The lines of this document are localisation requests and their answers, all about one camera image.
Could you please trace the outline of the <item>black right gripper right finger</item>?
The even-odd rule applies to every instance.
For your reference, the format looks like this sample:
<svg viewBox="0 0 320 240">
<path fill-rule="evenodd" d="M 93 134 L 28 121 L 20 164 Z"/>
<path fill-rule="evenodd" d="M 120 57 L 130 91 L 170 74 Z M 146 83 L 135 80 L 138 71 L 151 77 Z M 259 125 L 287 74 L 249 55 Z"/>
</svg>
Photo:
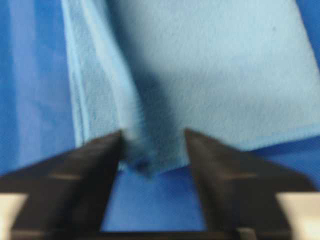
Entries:
<svg viewBox="0 0 320 240">
<path fill-rule="evenodd" d="M 303 173 L 184 131 L 190 169 L 209 231 L 251 230 L 259 240 L 290 240 L 293 228 L 276 195 L 316 193 Z"/>
</svg>

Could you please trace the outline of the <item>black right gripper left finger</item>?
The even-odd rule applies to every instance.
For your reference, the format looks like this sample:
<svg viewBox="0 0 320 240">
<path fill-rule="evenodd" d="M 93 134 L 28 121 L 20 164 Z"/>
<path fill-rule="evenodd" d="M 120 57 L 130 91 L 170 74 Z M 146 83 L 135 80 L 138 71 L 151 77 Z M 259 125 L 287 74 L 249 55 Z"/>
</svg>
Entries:
<svg viewBox="0 0 320 240">
<path fill-rule="evenodd" d="M 121 131 L 0 178 L 3 240 L 73 240 L 99 232 L 120 159 Z"/>
</svg>

